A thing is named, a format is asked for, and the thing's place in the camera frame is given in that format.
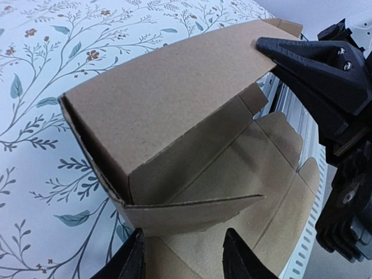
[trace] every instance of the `floral wallpaper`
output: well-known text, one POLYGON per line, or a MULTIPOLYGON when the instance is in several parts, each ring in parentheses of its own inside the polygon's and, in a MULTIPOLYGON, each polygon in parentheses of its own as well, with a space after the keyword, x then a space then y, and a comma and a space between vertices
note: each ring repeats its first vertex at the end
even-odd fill
POLYGON ((268 17, 251 0, 0 0, 0 279, 90 278, 130 234, 60 94, 173 42, 268 17))

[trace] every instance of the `brown cardboard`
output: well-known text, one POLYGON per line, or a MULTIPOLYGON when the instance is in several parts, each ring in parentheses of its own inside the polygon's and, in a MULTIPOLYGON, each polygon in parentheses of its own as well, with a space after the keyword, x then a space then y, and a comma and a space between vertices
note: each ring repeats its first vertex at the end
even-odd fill
MULTIPOLYGON (((244 156, 241 146, 231 143, 244 138, 252 115, 267 102, 255 81, 274 66, 255 49, 255 40, 294 39, 275 25, 297 26, 258 20, 212 31, 133 59, 61 97, 65 118, 100 182, 119 212, 145 235, 206 230, 262 194, 267 195, 262 214, 271 216, 277 197, 291 185, 295 171, 286 162, 298 155, 283 148, 282 154, 274 152, 277 161, 270 167, 253 161, 246 193, 231 191, 236 185, 226 181, 222 192, 205 188, 207 195, 198 195, 206 185, 213 188, 213 178, 196 186, 217 158, 230 150, 244 156), (273 171, 279 173, 274 180, 265 178, 273 171), (273 181, 275 189, 269 187, 273 181)), ((275 138, 257 136, 261 154, 274 148, 275 138)), ((262 220, 255 220, 257 228, 267 225, 262 220)))
POLYGON ((61 97, 100 182, 148 236, 148 278, 223 278, 229 227, 276 275, 283 269, 319 171, 311 158, 297 171, 302 139, 284 115, 252 122, 267 102, 255 81, 274 67, 254 44, 300 32, 280 19, 223 28, 136 58, 61 97))
POLYGON ((170 264, 163 263, 157 265, 153 273, 150 265, 150 278, 183 278, 179 274, 197 274, 199 277, 196 278, 222 279, 222 243, 229 227, 235 228, 261 261, 279 275, 309 217, 314 201, 310 189, 319 185, 319 170, 313 159, 309 159, 298 173, 295 171, 297 164, 292 166, 293 162, 289 160, 294 157, 289 150, 299 158, 302 144, 301 137, 282 113, 272 113, 252 123, 183 195, 188 198, 218 198, 259 191, 266 195, 266 199, 205 232, 157 240, 150 238, 148 261, 153 263, 152 257, 163 256, 154 251, 166 249, 169 263, 181 269, 172 273, 170 264), (278 140, 283 138, 285 144, 278 140))

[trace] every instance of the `gray wall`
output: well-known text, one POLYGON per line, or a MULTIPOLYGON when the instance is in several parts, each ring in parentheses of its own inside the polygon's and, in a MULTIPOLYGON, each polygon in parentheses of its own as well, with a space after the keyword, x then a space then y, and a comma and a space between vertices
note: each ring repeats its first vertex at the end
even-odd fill
POLYGON ((273 15, 304 25, 310 40, 328 26, 350 15, 371 11, 371 0, 255 0, 273 15))
MULTIPOLYGON (((327 188, 324 203, 331 192, 331 181, 335 175, 334 167, 328 168, 327 188)), ((303 279, 370 279, 372 278, 372 262, 349 263, 337 253, 328 253, 316 242, 310 256, 309 264, 303 279)))

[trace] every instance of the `black plastic part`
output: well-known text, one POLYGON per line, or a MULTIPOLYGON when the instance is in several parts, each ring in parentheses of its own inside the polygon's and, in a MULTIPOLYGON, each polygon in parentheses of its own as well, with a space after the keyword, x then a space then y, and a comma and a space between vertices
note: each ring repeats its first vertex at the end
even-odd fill
POLYGON ((316 224, 317 241, 350 262, 372 259, 372 144, 366 141, 342 164, 316 224))
POLYGON ((233 228, 227 230, 223 248, 225 279, 278 279, 233 228))
POLYGON ((260 38, 256 47, 313 116, 327 162, 338 168, 317 240, 361 262, 372 259, 372 55, 365 59, 350 34, 341 21, 319 35, 325 41, 260 38))
POLYGON ((91 279, 145 279, 145 241, 142 230, 136 229, 91 279))
POLYGON ((352 46, 359 48, 354 42, 353 38, 350 36, 352 34, 349 28, 345 26, 345 19, 341 20, 337 24, 329 26, 327 29, 323 30, 318 34, 319 41, 344 41, 350 43, 352 46))

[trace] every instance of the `screw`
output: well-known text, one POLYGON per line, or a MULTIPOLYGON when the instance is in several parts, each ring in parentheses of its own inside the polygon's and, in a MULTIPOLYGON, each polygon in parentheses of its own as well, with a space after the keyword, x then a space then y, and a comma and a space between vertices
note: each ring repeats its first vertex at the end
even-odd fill
POLYGON ((350 70, 352 66, 353 64, 351 64, 351 62, 346 62, 344 65, 344 71, 350 70))
POLYGON ((348 192, 347 195, 344 197, 344 200, 342 201, 344 205, 349 203, 354 198, 354 196, 355 196, 354 191, 348 192))
POLYGON ((344 53, 345 53, 345 48, 340 48, 339 51, 337 52, 338 55, 341 55, 344 53))

